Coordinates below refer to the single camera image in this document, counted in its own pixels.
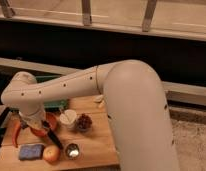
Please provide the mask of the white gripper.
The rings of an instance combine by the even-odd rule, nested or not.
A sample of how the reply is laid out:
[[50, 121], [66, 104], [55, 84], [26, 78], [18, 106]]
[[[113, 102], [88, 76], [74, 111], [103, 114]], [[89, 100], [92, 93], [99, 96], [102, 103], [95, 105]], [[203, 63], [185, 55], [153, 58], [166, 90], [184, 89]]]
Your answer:
[[25, 115], [22, 112], [20, 112], [19, 115], [30, 128], [36, 130], [41, 130], [43, 128], [42, 122], [46, 120], [46, 112], [44, 109], [40, 109], [31, 115]]

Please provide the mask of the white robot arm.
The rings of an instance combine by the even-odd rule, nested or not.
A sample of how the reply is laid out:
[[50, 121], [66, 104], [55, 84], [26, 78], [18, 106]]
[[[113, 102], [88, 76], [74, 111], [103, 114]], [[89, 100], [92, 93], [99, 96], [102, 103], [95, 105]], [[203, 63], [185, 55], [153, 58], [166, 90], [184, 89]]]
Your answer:
[[1, 95], [33, 128], [42, 126], [47, 101], [101, 94], [121, 171], [180, 171], [166, 95], [158, 74], [139, 60], [124, 60], [39, 83], [14, 75]]

